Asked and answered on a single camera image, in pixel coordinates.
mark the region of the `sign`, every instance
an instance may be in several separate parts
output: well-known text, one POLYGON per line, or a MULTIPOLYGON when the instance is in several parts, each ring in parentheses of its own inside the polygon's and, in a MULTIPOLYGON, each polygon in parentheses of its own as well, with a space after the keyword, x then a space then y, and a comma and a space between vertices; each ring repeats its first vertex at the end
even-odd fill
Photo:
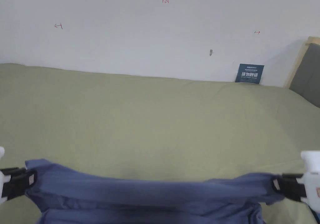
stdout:
POLYGON ((236 82, 249 82, 259 84, 264 65, 240 64, 236 82))

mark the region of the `mattress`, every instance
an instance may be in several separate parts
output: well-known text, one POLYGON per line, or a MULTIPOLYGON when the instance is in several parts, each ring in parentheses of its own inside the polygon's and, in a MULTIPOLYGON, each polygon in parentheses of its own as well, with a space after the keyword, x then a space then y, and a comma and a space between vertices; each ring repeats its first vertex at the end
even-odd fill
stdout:
MULTIPOLYGON (((202 181, 303 173, 320 147, 320 108, 295 92, 245 83, 0 64, 1 168, 45 158, 114 178, 202 181)), ((26 197, 1 223, 35 223, 26 197)), ((306 205, 263 206, 267 223, 315 223, 306 205)))

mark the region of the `folded blue garment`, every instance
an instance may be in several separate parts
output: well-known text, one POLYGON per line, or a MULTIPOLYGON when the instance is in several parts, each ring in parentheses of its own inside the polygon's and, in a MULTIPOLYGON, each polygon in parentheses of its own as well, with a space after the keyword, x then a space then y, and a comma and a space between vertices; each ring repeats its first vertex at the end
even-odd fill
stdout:
POLYGON ((26 161, 38 172, 26 191, 40 209, 38 224, 262 224, 259 202, 284 196, 276 175, 250 173, 205 182, 158 182, 98 177, 50 161, 26 161))

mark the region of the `red arrow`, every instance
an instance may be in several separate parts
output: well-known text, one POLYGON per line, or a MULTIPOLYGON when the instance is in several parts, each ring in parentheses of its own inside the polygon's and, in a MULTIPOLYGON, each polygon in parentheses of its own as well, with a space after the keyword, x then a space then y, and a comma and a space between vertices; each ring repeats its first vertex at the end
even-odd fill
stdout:
POLYGON ((54 25, 54 27, 58 27, 58 26, 61 26, 61 29, 63 29, 61 23, 60 23, 60 25, 57 25, 57 24, 54 25))

